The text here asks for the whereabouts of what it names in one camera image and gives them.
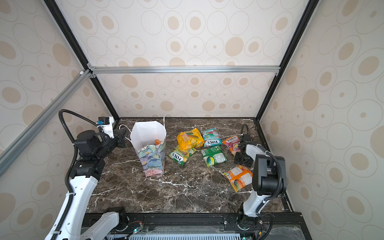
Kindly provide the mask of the green snack bag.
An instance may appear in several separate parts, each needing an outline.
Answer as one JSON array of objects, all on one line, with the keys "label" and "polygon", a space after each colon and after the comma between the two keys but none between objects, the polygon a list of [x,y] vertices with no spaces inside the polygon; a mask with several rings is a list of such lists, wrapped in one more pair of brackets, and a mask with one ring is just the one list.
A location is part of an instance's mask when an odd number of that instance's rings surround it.
[{"label": "green snack bag", "polygon": [[221,164],[228,160],[220,146],[214,146],[208,149],[201,150],[201,153],[207,167]]}]

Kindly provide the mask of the floral white paper bag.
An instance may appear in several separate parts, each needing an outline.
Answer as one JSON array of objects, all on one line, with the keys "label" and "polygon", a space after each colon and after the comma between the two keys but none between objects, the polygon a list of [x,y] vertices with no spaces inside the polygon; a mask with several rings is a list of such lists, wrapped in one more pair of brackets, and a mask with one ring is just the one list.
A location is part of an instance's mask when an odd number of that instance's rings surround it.
[{"label": "floral white paper bag", "polygon": [[[132,129],[121,124],[120,129],[127,129],[130,136],[126,139],[132,144],[141,164],[145,176],[159,177],[164,174],[166,137],[165,123],[158,121],[136,122]],[[163,143],[155,146],[155,140]]]}]

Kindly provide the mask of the green Fox's candy bag small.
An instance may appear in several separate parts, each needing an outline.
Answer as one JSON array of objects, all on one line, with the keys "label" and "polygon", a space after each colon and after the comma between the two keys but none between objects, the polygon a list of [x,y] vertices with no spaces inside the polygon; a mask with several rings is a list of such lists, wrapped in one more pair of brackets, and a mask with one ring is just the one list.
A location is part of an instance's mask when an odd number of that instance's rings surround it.
[{"label": "green Fox's candy bag small", "polygon": [[186,152],[183,152],[180,147],[177,146],[173,151],[170,152],[169,157],[179,165],[184,166],[196,151],[196,149],[191,148]]}]

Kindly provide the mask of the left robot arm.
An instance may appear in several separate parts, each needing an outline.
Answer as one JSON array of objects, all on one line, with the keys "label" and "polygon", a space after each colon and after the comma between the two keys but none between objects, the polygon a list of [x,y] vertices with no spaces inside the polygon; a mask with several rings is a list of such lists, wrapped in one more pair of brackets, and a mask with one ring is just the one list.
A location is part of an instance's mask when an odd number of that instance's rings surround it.
[{"label": "left robot arm", "polygon": [[[64,114],[91,123],[98,131],[87,130],[75,138],[67,126]],[[112,117],[100,117],[97,122],[93,122],[67,109],[61,109],[58,115],[74,147],[74,156],[65,176],[68,190],[66,198],[46,239],[103,240],[112,230],[126,230],[129,218],[123,207],[108,209],[85,232],[82,232],[82,225],[92,193],[106,165],[105,158],[116,148],[126,148],[127,129],[115,130]]]}]

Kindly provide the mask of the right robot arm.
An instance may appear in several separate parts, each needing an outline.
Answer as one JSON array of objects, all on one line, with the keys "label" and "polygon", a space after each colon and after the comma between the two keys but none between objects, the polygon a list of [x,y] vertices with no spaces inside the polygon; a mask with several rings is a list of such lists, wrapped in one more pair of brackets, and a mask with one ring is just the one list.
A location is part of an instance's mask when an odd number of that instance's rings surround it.
[{"label": "right robot arm", "polygon": [[238,223],[245,224],[259,220],[267,204],[286,192],[286,163],[283,157],[276,157],[254,142],[246,124],[242,125],[238,146],[235,163],[254,167],[253,190],[238,210]]}]

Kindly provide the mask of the pink Fox's candy bag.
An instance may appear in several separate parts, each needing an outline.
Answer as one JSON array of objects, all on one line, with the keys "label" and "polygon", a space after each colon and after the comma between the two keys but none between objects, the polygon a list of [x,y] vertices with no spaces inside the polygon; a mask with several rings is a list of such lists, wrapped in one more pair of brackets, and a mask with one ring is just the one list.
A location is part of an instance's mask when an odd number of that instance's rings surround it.
[{"label": "pink Fox's candy bag", "polygon": [[223,141],[223,144],[227,146],[233,156],[236,153],[239,153],[241,150],[239,148],[240,138],[238,136],[232,136]]}]

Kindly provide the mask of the teal Fox's candy bag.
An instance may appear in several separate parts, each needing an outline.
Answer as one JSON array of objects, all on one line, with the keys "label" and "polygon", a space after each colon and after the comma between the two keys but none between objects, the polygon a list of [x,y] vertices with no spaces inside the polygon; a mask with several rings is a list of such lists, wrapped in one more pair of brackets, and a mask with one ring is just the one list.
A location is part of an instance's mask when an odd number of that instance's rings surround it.
[{"label": "teal Fox's candy bag", "polygon": [[221,138],[216,128],[202,131],[204,147],[210,148],[222,144]]}]

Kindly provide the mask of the yellow snack bag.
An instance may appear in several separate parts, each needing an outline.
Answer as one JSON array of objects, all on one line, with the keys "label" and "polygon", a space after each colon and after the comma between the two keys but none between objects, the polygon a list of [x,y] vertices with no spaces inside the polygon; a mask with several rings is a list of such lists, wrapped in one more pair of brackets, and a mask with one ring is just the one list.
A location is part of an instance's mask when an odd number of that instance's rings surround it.
[{"label": "yellow snack bag", "polygon": [[187,152],[192,148],[200,148],[204,146],[204,139],[197,128],[179,133],[177,141],[182,152]]}]

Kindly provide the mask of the horizontal aluminium rail back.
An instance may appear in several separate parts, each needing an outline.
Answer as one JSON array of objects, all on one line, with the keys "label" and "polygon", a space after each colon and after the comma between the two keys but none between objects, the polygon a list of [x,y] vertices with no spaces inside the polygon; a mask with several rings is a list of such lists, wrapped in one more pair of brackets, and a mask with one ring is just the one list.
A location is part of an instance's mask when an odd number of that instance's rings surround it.
[{"label": "horizontal aluminium rail back", "polygon": [[91,67],[95,74],[278,73],[279,66]]}]

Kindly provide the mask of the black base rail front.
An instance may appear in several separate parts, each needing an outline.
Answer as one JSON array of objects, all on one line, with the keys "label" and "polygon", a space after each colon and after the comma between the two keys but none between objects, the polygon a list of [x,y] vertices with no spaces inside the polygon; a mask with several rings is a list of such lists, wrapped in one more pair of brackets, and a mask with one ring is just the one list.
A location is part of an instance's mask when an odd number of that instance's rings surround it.
[{"label": "black base rail front", "polygon": [[299,213],[263,213],[250,218],[235,213],[127,214],[126,225],[106,240],[310,240]]}]

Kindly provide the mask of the aluminium rail left side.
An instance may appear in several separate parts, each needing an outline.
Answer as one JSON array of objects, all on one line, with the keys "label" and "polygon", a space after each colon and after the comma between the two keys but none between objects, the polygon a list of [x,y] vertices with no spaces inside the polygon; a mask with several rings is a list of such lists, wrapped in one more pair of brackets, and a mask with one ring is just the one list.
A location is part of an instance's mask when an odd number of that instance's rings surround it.
[{"label": "aluminium rail left side", "polygon": [[41,132],[48,122],[58,113],[69,98],[91,75],[90,70],[83,70],[40,115],[9,145],[1,154],[1,175],[3,175],[14,161],[21,155],[32,140]]}]

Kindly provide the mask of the black frame post left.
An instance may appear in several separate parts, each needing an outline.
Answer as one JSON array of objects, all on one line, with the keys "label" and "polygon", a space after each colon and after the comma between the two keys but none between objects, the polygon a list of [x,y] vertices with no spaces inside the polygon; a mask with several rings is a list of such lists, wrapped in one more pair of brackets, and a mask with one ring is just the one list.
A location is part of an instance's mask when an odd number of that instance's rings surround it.
[{"label": "black frame post left", "polygon": [[44,4],[47,6],[48,11],[51,13],[53,19],[55,20],[56,24],[58,25],[59,29],[63,33],[65,39],[67,40],[68,44],[70,45],[72,51],[75,53],[77,59],[79,60],[80,64],[85,70],[89,70],[91,72],[90,80],[97,90],[99,96],[102,99],[102,102],[105,104],[109,112],[112,114],[112,116],[119,120],[120,117],[112,105],[111,100],[107,96],[106,91],[104,90],[101,82],[99,81],[96,74],[93,73],[93,70],[91,70],[91,64],[88,61],[88,58],[86,57],[82,47],[80,46],[78,40],[76,39],[71,27],[67,23],[67,20],[65,19],[64,15],[62,14],[61,10],[59,9],[59,5],[56,3],[56,1],[51,0],[44,0]]}]

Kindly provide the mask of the black frame post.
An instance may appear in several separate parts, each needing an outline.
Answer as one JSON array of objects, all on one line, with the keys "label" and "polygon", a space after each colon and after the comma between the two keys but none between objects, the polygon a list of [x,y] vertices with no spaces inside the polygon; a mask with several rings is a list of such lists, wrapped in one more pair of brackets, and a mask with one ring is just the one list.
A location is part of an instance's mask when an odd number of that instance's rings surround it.
[{"label": "black frame post", "polygon": [[112,116],[119,120],[120,117],[112,105],[111,100],[107,96],[106,91],[104,90],[101,82],[99,81],[96,74],[93,73],[93,70],[91,70],[91,64],[88,61],[88,58],[86,57],[82,47],[80,46],[78,40],[76,39],[71,27],[67,23],[67,20],[65,19],[64,15],[62,14],[61,10],[59,9],[59,5],[56,3],[56,1],[51,0],[44,0],[44,4],[47,6],[48,11],[51,13],[53,19],[55,20],[56,24],[58,25],[59,29],[63,33],[65,39],[67,40],[68,44],[70,45],[72,51],[75,53],[77,59],[79,60],[80,64],[85,70],[89,70],[91,72],[90,80],[97,90],[99,96],[102,99],[102,102],[105,104],[109,112],[112,114]]},{"label": "black frame post", "polygon": [[292,56],[319,4],[319,0],[310,0],[308,1],[308,4],[304,10],[304,13],[302,15],[302,17],[300,18],[300,21],[298,23],[298,26],[293,34],[293,37],[288,45],[288,48],[283,56],[283,59],[281,61],[281,64],[280,64],[280,70],[279,72],[277,73],[277,75],[274,77],[268,91],[267,91],[267,94],[262,102],[262,105],[260,107],[260,110],[256,116],[256,123],[259,123],[260,120],[262,119],[291,59],[292,59]]}]

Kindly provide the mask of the black frame post right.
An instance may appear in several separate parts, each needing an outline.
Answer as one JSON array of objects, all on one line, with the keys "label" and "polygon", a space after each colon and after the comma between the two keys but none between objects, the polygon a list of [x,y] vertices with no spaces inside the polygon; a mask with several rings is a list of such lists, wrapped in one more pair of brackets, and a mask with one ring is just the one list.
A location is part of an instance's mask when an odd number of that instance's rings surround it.
[{"label": "black frame post right", "polygon": [[288,48],[283,56],[283,59],[281,61],[281,64],[280,64],[280,70],[279,72],[277,73],[277,75],[274,77],[268,91],[267,91],[267,94],[262,102],[262,105],[260,107],[260,110],[256,116],[256,123],[259,123],[260,120],[262,119],[291,59],[292,59],[292,56],[319,4],[319,0],[310,0],[308,1],[308,4],[304,10],[304,13],[302,15],[302,17],[300,18],[300,21],[298,23],[298,26],[293,34],[293,37],[288,45]]}]

